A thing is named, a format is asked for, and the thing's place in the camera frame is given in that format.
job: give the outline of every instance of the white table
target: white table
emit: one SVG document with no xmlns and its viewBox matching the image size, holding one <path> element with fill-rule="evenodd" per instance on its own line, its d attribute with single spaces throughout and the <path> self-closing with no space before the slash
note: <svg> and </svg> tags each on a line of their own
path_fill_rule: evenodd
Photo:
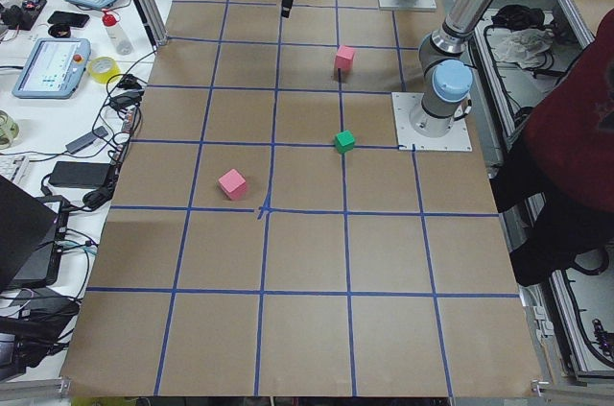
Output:
<svg viewBox="0 0 614 406">
<path fill-rule="evenodd" d="M 124 6 L 129 2 L 130 0 L 118 0 L 114 4 L 114 7 Z M 166 20 L 173 0 L 155 0 L 155 3 L 157 4 L 162 19 Z M 90 16 L 90 20 L 85 27 L 82 29 L 72 29 L 71 33 L 73 37 L 89 39 L 92 49 L 92 59 L 101 56 L 109 56 L 118 61 L 136 61 L 152 51 L 152 45 L 145 33 L 143 23 L 141 22 L 141 18 L 133 2 L 126 8 L 121 8 L 116 11 L 121 19 L 120 24 L 128 34 L 130 42 L 134 47 L 134 50 L 130 54 L 122 56 L 115 51 L 106 34 L 105 27 L 101 20 L 103 16 L 102 12 L 82 11 L 72 3 L 68 3 L 64 0 L 47 0 L 47 5 L 30 31 L 20 31 L 12 41 L 0 43 L 0 59 L 26 59 L 39 38 L 49 37 L 47 31 L 49 30 L 50 24 L 47 23 L 47 19 L 49 19 L 54 11 L 83 12 Z M 14 35 L 15 31 L 10 31 L 7 33 L 6 39 L 11 39 Z M 154 57 L 146 59 L 146 62 L 153 63 Z"/>
<path fill-rule="evenodd" d="M 0 59 L 3 60 L 3 64 L 25 64 L 35 42 L 41 37 L 49 37 L 47 35 L 49 24 L 46 21 L 53 11 L 83 12 L 64 0 L 47 1 L 47 6 L 32 30 L 21 31 L 16 34 L 13 40 L 0 43 Z M 129 0 L 119 0 L 116 6 L 122 6 L 128 2 Z M 155 0 L 155 2 L 162 19 L 166 20 L 173 0 Z M 121 16 L 122 27 L 134 46 L 132 53 L 126 56 L 120 56 L 115 52 L 100 20 L 102 13 L 95 11 L 87 13 L 91 17 L 89 22 L 82 29 L 73 29 L 72 36 L 89 39 L 92 49 L 91 59 L 101 56 L 113 57 L 117 60 L 120 70 L 125 73 L 135 61 L 152 51 L 152 45 L 147 38 L 133 3 L 117 11 Z M 11 39 L 14 35 L 15 31 L 10 31 L 6 39 Z M 154 55 L 147 57 L 134 66 L 130 72 L 146 81 L 152 70 L 154 59 Z M 17 139 L 3 153 L 41 152 L 59 154 L 65 150 L 66 143 L 91 130 L 92 123 L 106 99 L 106 90 L 103 84 L 96 83 L 87 73 L 84 73 L 79 87 L 69 99 L 18 99 L 11 94 L 18 75 L 18 70 L 0 70 L 0 109 L 6 111 L 20 127 Z M 113 110 L 107 108 L 104 117 L 115 131 L 121 129 L 122 122 Z M 99 140 L 79 152 L 78 155 L 94 155 L 101 150 L 103 145 L 104 142 Z M 109 162 L 106 151 L 107 148 L 86 161 Z M 30 158 L 36 160 L 43 159 L 45 156 L 30 155 Z M 31 162 L 26 176 L 20 182 L 20 186 L 33 196 L 41 196 L 40 181 L 52 171 L 56 161 L 60 160 L 74 159 L 62 156 L 45 162 Z M 82 197 L 89 191 L 54 187 L 52 189 L 54 194 L 62 195 L 75 205 L 82 205 Z M 92 213 L 71 214 L 68 226 L 99 240 L 109 205 L 110 203 L 107 203 Z M 83 240 L 83 238 L 72 234 L 67 236 L 67 239 L 78 242 Z M 93 262 L 94 257 L 90 256 L 88 269 L 88 261 L 83 252 L 76 251 L 66 254 L 61 259 L 58 280 L 51 288 L 59 294 L 75 296 L 82 288 L 83 281 L 89 275 Z M 14 295 L 16 295 L 16 292 L 6 293 L 8 297 Z M 0 306 L 5 305 L 7 305 L 7 302 L 0 301 Z M 66 330 L 70 330 L 75 322 L 76 319 L 73 319 Z M 14 380 L 29 381 L 57 378 L 65 355 L 66 352 L 63 351 L 55 356 L 48 356 L 37 368 L 28 369 L 24 375 L 18 376 Z"/>
</svg>

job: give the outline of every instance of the smartphone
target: smartphone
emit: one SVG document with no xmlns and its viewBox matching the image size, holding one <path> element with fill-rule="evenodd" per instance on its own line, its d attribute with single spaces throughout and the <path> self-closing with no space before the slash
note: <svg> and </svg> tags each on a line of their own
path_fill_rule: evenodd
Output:
<svg viewBox="0 0 614 406">
<path fill-rule="evenodd" d="M 89 20 L 89 15 L 79 14 L 78 12 L 55 11 L 47 19 L 50 24 L 68 24 L 71 27 L 82 28 Z"/>
</svg>

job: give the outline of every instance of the red object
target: red object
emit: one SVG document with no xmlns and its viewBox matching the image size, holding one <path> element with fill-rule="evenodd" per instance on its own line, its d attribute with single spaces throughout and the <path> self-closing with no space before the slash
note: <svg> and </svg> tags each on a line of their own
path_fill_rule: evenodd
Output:
<svg viewBox="0 0 614 406">
<path fill-rule="evenodd" d="M 117 17 L 111 14 L 110 10 L 103 10 L 103 14 L 103 24 L 105 27 L 112 27 L 118 22 Z"/>
<path fill-rule="evenodd" d="M 614 212 L 614 10 L 524 129 L 539 168 L 565 194 Z"/>
<path fill-rule="evenodd" d="M 342 72 L 349 72 L 352 68 L 355 54 L 356 50 L 354 48 L 341 45 L 335 56 L 335 69 L 340 68 Z"/>
<path fill-rule="evenodd" d="M 226 195 L 236 202 L 248 192 L 248 182 L 236 169 L 231 169 L 218 179 L 220 187 Z"/>
</svg>

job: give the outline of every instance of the red clothing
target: red clothing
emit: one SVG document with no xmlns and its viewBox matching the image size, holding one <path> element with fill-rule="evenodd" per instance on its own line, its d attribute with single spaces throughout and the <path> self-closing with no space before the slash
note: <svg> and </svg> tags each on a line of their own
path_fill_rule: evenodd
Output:
<svg viewBox="0 0 614 406">
<path fill-rule="evenodd" d="M 613 93 L 614 10 L 523 131 L 535 163 L 563 193 L 608 212 L 614 212 Z"/>
</svg>

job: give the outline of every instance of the pink cube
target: pink cube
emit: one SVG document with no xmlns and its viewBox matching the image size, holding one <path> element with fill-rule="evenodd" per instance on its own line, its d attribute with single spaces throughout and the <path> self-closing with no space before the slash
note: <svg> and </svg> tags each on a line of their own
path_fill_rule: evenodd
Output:
<svg viewBox="0 0 614 406">
<path fill-rule="evenodd" d="M 236 202 L 248 192 L 248 182 L 236 169 L 231 169 L 218 179 L 224 193 Z"/>
<path fill-rule="evenodd" d="M 349 72 L 352 68 L 355 54 L 356 50 L 354 48 L 341 45 L 335 56 L 335 69 L 340 68 L 342 72 Z"/>
</svg>

